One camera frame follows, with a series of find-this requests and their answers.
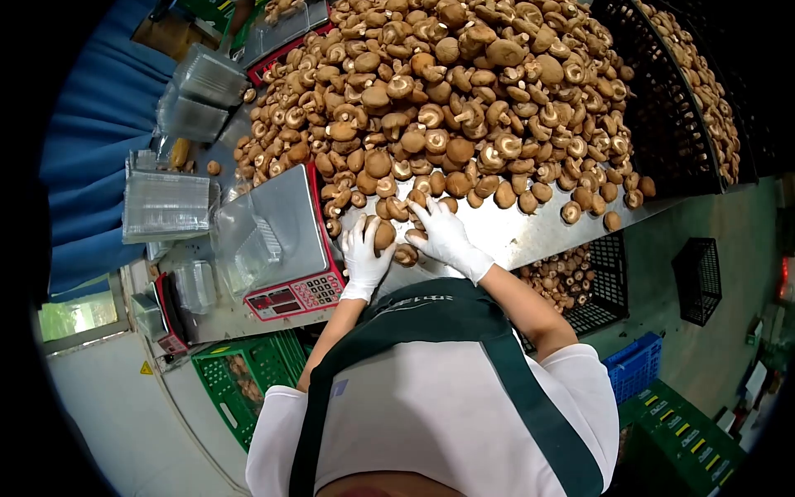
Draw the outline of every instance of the red digital display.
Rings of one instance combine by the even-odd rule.
[[[270,307],[273,302],[266,297],[265,295],[261,295],[259,297],[253,297],[249,299],[251,306],[255,309],[267,309]]]
[[[279,290],[278,292],[269,293],[268,297],[274,304],[282,304],[284,302],[296,300],[296,298],[293,296],[293,292],[286,288]]]
[[[276,307],[273,308],[273,311],[276,314],[290,313],[292,311],[298,311],[298,310],[301,310],[301,306],[298,305],[298,302],[290,302],[289,304],[277,305]]]

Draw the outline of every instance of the window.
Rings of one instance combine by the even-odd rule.
[[[98,287],[98,291],[41,307],[39,325],[45,354],[64,351],[130,329],[118,274],[106,274],[78,289],[88,286]]]

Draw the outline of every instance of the hand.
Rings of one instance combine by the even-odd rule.
[[[340,300],[360,298],[369,304],[375,287],[381,282],[386,270],[390,268],[392,256],[395,253],[397,245],[392,242],[392,245],[382,250],[381,257],[375,257],[373,241],[381,218],[375,216],[363,235],[362,231],[364,231],[366,220],[367,216],[362,214],[353,229],[342,234],[341,244],[345,255],[345,265],[351,279],[345,286],[342,295],[339,296]]]
[[[494,259],[469,242],[461,219],[450,212],[447,204],[438,204],[431,197],[425,197],[428,210],[416,202],[409,207],[420,218],[428,233],[428,239],[407,236],[406,241],[437,261],[449,264],[475,285],[486,274]]]

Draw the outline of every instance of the green floor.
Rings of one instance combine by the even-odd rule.
[[[722,196],[686,200],[624,230],[630,317],[587,336],[605,358],[646,332],[663,332],[660,378],[713,417],[733,406],[755,348],[744,338],[773,296],[781,259],[775,250],[774,182]],[[690,237],[717,240],[723,300],[703,328],[679,317],[671,261]]]

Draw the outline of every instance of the blue curtain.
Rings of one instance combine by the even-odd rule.
[[[154,0],[118,0],[58,97],[39,176],[52,219],[49,292],[62,293],[139,257],[122,245],[124,159],[149,146],[155,106],[176,67],[130,40]]]

